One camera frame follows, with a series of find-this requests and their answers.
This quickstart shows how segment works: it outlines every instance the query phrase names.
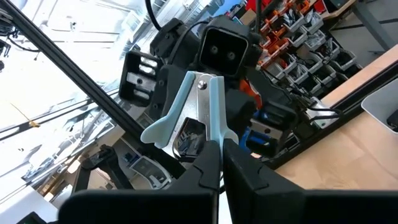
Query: screw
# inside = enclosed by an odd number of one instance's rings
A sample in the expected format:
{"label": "screw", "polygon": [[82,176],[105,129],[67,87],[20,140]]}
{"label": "screw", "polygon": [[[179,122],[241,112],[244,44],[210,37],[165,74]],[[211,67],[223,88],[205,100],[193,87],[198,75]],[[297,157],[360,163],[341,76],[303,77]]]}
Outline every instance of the screw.
{"label": "screw", "polygon": [[235,53],[234,52],[230,52],[230,53],[228,53],[227,57],[228,57],[228,60],[234,60],[235,59]]}
{"label": "screw", "polygon": [[218,53],[218,47],[212,46],[211,49],[210,49],[210,53],[217,54]]}
{"label": "screw", "polygon": [[200,80],[199,83],[198,83],[198,88],[199,88],[200,90],[206,90],[206,88],[207,88],[207,82],[205,82],[205,81],[203,81],[203,80]]}

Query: black frame rail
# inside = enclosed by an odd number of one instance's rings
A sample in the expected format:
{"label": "black frame rail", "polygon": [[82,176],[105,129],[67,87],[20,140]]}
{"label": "black frame rail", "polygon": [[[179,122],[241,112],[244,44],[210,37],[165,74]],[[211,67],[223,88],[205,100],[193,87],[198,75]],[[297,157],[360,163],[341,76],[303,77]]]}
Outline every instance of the black frame rail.
{"label": "black frame rail", "polygon": [[[14,25],[45,56],[65,73],[84,93],[86,93],[123,130],[140,139],[143,128],[124,111],[106,92],[99,87],[75,62],[56,46],[35,24],[30,21],[10,0],[0,1],[0,7],[13,18]],[[148,155],[162,165],[171,175],[178,178],[185,168],[163,150],[153,144],[138,142]]]}

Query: cable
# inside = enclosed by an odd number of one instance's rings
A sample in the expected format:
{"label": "cable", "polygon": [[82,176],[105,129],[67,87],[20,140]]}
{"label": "cable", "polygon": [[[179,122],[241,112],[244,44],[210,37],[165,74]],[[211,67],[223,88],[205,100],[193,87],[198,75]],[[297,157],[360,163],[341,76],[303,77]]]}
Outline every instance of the cable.
{"label": "cable", "polygon": [[18,112],[19,112],[21,115],[23,115],[23,116],[26,118],[26,120],[28,120],[29,125],[30,125],[31,127],[33,127],[33,128],[38,128],[38,127],[40,127],[39,124],[37,124],[37,123],[35,123],[34,121],[32,121],[31,119],[29,119],[20,109],[18,109],[17,106],[15,106],[14,104],[12,104],[11,102],[9,102],[9,104],[10,104],[11,106],[13,106],[16,110],[18,110]]}
{"label": "cable", "polygon": [[262,0],[256,0],[256,26],[255,30],[258,34],[261,33],[261,9],[262,9]]}
{"label": "cable", "polygon": [[[268,74],[269,76],[271,76],[272,78],[275,78],[278,82],[280,82],[280,79],[278,79],[277,77],[275,77],[275,75],[271,74],[271,73],[268,72],[267,70],[261,70],[261,71],[265,72],[266,74]],[[303,89],[303,88],[302,88],[302,87],[299,87],[296,83],[293,83],[293,86],[290,86],[290,87],[292,87],[295,91],[297,91],[297,93],[300,93],[301,96],[306,96],[306,97],[308,97],[308,98],[311,98],[311,97],[312,97],[312,96],[309,95],[309,94],[307,93],[307,91],[305,91],[305,90],[304,90],[305,93],[300,92],[299,89]]]}
{"label": "cable", "polygon": [[[272,78],[275,78],[276,80],[278,80],[278,82],[280,82],[280,80],[279,80],[277,77],[275,77],[273,74],[271,74],[271,73],[269,73],[268,71],[263,70],[263,69],[260,69],[260,72],[262,73],[262,75],[264,75],[264,76],[269,80],[271,86],[273,86],[274,88],[282,89],[282,87],[277,86],[275,83],[273,83],[273,82],[271,81],[271,79],[267,76],[267,73],[268,73]],[[290,101],[292,101],[292,97],[291,97],[288,93],[286,93],[285,91],[284,91],[284,95],[285,95]]]}
{"label": "cable", "polygon": [[340,114],[335,114],[335,115],[329,115],[329,116],[315,116],[313,118],[311,118],[308,122],[311,123],[313,121],[317,121],[320,119],[333,119],[333,118],[340,118]]}
{"label": "cable", "polygon": [[7,39],[10,40],[10,42],[11,42],[12,44],[14,44],[15,46],[17,46],[18,48],[20,48],[20,49],[22,49],[22,50],[26,50],[26,51],[28,51],[28,52],[33,52],[33,53],[39,53],[39,52],[40,52],[39,49],[37,49],[37,50],[27,49],[27,48],[25,48],[25,47],[23,47],[23,46],[17,44],[17,43],[16,43],[15,41],[13,41],[9,36],[7,37]]}
{"label": "cable", "polygon": [[160,24],[156,20],[154,11],[152,10],[152,4],[150,3],[150,0],[145,0],[145,6],[147,8],[150,21],[153,23],[154,27],[157,30],[161,30],[162,27],[160,26]]}
{"label": "cable", "polygon": [[336,114],[341,114],[341,110],[338,109],[331,109],[331,108],[313,108],[311,106],[307,107],[308,109],[312,111],[330,111],[330,112],[335,112]]}
{"label": "cable", "polygon": [[177,50],[180,47],[182,40],[185,38],[185,36],[192,30],[192,28],[194,28],[195,26],[199,25],[199,24],[208,24],[208,21],[200,21],[200,22],[196,22],[194,23],[194,25],[190,26],[187,30],[184,31],[184,33],[182,33],[182,35],[180,36],[180,38],[178,38],[177,43],[175,44],[172,52],[170,53],[170,57],[169,57],[169,65],[173,64],[175,55],[177,54]]}

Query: metal bracket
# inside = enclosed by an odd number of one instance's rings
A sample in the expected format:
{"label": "metal bracket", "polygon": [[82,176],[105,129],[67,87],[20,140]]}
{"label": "metal bracket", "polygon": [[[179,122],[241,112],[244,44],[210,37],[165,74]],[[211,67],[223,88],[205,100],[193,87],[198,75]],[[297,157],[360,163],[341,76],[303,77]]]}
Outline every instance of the metal bracket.
{"label": "metal bracket", "polygon": [[226,138],[238,143],[238,135],[226,125],[224,77],[187,72],[169,113],[146,128],[141,141],[155,143],[156,147],[173,155],[177,150],[174,142],[187,118],[203,123],[206,140],[215,140],[220,149]]}

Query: wooden table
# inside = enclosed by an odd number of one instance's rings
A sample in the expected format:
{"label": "wooden table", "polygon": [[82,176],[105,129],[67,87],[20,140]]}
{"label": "wooden table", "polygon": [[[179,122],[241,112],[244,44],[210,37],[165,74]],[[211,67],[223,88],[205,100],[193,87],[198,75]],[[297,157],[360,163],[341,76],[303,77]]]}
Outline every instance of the wooden table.
{"label": "wooden table", "polygon": [[[398,45],[322,99],[332,105],[398,59]],[[398,189],[398,136],[366,112],[277,169],[306,189]]]}
{"label": "wooden table", "polygon": [[[310,6],[314,5],[316,3],[317,0],[310,0]],[[336,18],[338,16],[341,15],[341,13],[343,13],[345,10],[347,10],[352,4],[354,4],[356,2],[356,0],[348,0],[347,3],[342,6],[341,8],[339,8],[338,10],[329,13],[328,11],[324,12],[321,14],[323,20],[327,20],[327,19],[332,19],[332,18]]]}

